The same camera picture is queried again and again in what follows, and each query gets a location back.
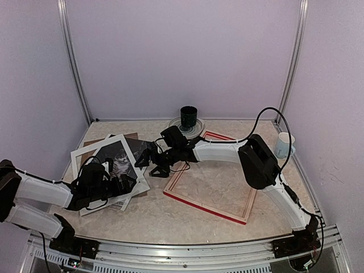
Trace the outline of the red wooden picture frame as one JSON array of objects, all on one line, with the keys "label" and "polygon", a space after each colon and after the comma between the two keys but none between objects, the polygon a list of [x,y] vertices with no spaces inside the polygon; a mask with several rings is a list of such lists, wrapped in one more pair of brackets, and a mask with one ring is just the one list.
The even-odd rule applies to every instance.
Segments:
[{"label": "red wooden picture frame", "polygon": [[247,224],[257,191],[239,164],[217,161],[175,164],[164,195],[207,213]]}]

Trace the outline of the white photo mat board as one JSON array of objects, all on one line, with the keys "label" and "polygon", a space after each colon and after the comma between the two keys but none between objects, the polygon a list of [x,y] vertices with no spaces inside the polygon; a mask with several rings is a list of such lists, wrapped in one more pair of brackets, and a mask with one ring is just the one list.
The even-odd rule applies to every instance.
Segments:
[{"label": "white photo mat board", "polygon": [[81,216],[124,202],[150,190],[144,167],[134,167],[130,147],[132,139],[124,135],[107,138],[71,152],[74,185],[85,192],[75,203]]}]

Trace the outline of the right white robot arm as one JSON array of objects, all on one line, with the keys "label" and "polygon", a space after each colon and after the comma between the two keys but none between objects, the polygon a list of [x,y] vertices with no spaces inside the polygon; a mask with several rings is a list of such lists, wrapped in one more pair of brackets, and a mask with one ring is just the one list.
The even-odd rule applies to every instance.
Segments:
[{"label": "right white robot arm", "polygon": [[249,186],[265,193],[286,217],[292,228],[291,248],[302,253],[313,245],[320,247],[317,229],[322,226],[319,217],[310,213],[300,203],[298,195],[286,183],[282,168],[268,145],[258,134],[244,140],[216,141],[197,136],[188,140],[185,136],[162,133],[168,149],[162,151],[156,143],[149,145],[137,158],[135,167],[147,167],[154,163],[151,176],[168,177],[177,162],[198,163],[204,161],[240,164]]}]

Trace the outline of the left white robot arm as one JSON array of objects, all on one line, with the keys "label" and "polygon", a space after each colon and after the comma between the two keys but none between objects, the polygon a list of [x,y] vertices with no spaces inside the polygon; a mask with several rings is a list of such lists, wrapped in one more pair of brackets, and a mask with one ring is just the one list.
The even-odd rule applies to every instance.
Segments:
[{"label": "left white robot arm", "polygon": [[94,258],[99,242],[75,235],[71,224],[58,214],[48,214],[29,201],[70,211],[105,207],[113,197],[130,193],[137,181],[125,174],[110,174],[113,161],[84,163],[70,183],[46,180],[1,161],[1,221],[37,231],[51,238],[50,248],[62,253]]}]

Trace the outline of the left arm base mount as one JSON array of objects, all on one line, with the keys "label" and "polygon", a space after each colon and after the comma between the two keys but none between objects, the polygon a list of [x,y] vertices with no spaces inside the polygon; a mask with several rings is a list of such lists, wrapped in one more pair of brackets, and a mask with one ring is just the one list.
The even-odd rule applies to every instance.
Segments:
[{"label": "left arm base mount", "polygon": [[61,253],[66,253],[79,258],[95,259],[98,253],[100,242],[80,238],[80,237],[63,237],[51,239],[49,247]]}]

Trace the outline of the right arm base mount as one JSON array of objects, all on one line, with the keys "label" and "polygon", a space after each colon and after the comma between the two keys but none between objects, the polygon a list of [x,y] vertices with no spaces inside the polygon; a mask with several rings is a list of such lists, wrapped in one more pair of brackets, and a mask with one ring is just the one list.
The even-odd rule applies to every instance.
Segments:
[{"label": "right arm base mount", "polygon": [[319,261],[324,247],[322,218],[313,214],[304,230],[293,231],[291,237],[272,241],[274,257],[284,258],[308,252],[307,255],[289,260],[296,272],[308,272]]}]

